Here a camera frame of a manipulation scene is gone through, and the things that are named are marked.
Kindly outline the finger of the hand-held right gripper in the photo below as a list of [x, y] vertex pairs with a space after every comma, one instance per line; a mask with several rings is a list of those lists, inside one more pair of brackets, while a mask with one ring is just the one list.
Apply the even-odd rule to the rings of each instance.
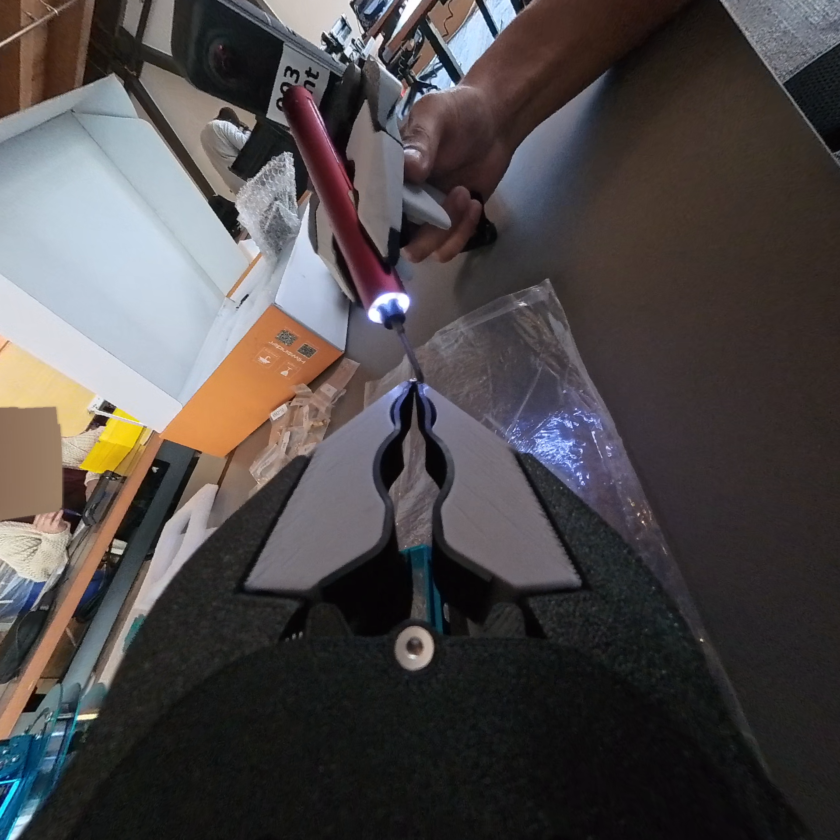
[[376, 127], [363, 102], [346, 145], [360, 224], [382, 259], [398, 259], [403, 226], [403, 146]]
[[314, 253], [327, 267], [344, 296], [353, 305], [360, 305], [358, 291], [334, 239], [333, 227], [316, 193], [311, 194], [308, 203], [308, 237]]

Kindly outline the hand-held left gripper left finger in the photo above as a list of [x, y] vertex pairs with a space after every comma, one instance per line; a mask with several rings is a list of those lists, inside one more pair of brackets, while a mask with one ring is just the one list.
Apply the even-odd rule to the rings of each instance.
[[248, 592], [323, 592], [399, 575], [390, 489], [404, 469], [415, 386], [399, 385], [313, 451], [248, 577]]

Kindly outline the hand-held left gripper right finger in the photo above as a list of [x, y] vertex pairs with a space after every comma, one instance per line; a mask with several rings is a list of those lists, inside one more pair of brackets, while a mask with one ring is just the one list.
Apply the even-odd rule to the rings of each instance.
[[417, 387], [432, 507], [433, 571], [444, 597], [523, 597], [581, 577], [515, 451], [437, 393]]

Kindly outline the red electric screwdriver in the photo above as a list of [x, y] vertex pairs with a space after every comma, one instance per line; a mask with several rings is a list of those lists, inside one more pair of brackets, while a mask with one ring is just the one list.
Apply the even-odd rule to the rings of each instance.
[[369, 320], [394, 332], [413, 375], [424, 382], [421, 365], [404, 329], [410, 299], [396, 269], [379, 257], [362, 228], [353, 185], [318, 105], [303, 86], [288, 87], [281, 102], [313, 191], [329, 217], [334, 239], [358, 291], [362, 309]]

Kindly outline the blue metal servo bracket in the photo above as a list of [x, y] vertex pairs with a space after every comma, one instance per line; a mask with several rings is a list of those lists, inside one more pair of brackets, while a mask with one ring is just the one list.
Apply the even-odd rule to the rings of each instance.
[[440, 634], [449, 635], [448, 606], [434, 580], [432, 546], [417, 544], [402, 550], [401, 555], [412, 573], [410, 618], [425, 622]]

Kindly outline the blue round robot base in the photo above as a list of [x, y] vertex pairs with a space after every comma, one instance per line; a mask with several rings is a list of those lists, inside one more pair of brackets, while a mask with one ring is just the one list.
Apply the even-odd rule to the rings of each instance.
[[1, 744], [1, 838], [20, 838], [56, 788], [77, 730], [78, 683], [58, 684], [22, 734]]

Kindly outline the grey desk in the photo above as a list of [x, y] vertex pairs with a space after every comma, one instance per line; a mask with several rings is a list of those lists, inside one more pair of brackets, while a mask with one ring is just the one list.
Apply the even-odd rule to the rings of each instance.
[[551, 280], [774, 782], [838, 838], [838, 165], [720, 2], [537, 128], [415, 345]]

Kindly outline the person's right hand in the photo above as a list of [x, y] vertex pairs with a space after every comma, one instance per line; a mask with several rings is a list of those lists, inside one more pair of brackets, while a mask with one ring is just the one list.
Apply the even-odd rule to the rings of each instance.
[[502, 128], [490, 89], [469, 77], [429, 93], [410, 111], [402, 129], [405, 179], [444, 195], [450, 227], [421, 227], [402, 249], [407, 260], [445, 263], [464, 250], [511, 162]]

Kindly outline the bubble wrap sheet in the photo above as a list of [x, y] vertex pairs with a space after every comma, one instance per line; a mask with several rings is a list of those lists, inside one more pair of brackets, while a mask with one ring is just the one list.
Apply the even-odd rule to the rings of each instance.
[[301, 228], [292, 153], [268, 161], [241, 187], [235, 204], [242, 228], [263, 256], [277, 262]]

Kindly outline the pile of small screw bags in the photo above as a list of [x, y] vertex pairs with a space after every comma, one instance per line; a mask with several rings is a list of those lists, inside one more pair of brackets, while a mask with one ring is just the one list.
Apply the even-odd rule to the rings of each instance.
[[359, 363], [342, 359], [330, 378], [312, 390], [294, 385], [292, 398], [269, 415], [268, 445], [249, 468], [255, 481], [252, 493], [267, 485], [299, 456], [310, 456], [323, 441], [333, 408], [353, 379]]

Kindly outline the white foam sheet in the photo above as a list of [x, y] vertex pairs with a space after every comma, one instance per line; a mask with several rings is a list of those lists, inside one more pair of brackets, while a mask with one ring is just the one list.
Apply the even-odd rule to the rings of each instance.
[[217, 491], [217, 485], [205, 485], [163, 526], [151, 561], [142, 579], [134, 587], [136, 592], [129, 595], [128, 611], [119, 627], [108, 663], [101, 673], [104, 685], [111, 684], [128, 647], [154, 604], [186, 561], [216, 530], [208, 523]]

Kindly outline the large clear plastic bag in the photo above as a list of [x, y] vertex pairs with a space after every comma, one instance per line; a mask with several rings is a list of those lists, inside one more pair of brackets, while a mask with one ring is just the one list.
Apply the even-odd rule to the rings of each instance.
[[451, 322], [416, 349], [440, 395], [537, 459], [637, 552], [705, 651], [735, 722], [750, 727], [613, 418], [548, 280]]

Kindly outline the yellow box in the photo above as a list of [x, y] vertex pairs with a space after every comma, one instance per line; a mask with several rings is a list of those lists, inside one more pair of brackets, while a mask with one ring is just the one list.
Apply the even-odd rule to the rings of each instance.
[[81, 461], [79, 469], [98, 475], [110, 471], [125, 476], [127, 473], [121, 464], [148, 442], [151, 433], [152, 430], [135, 417], [117, 409], [101, 428], [98, 441]]

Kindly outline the orange edged side table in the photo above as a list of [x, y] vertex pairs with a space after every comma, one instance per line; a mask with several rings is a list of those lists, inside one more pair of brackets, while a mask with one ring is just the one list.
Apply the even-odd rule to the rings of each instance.
[[81, 537], [77, 550], [70, 556], [66, 578], [56, 589], [54, 602], [40, 635], [29, 649], [17, 676], [2, 685], [2, 739], [11, 737], [15, 730], [94, 572], [110, 548], [119, 525], [142, 486], [144, 477], [152, 468], [162, 442], [159, 434], [151, 433], [148, 441], [140, 448], [133, 468], [116, 494], [108, 514]]

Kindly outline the white and orange box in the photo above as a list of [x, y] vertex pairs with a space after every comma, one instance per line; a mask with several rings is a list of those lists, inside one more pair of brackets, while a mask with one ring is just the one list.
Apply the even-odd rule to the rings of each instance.
[[308, 206], [249, 258], [114, 76], [3, 118], [1, 187], [2, 335], [166, 440], [226, 455], [345, 351]]

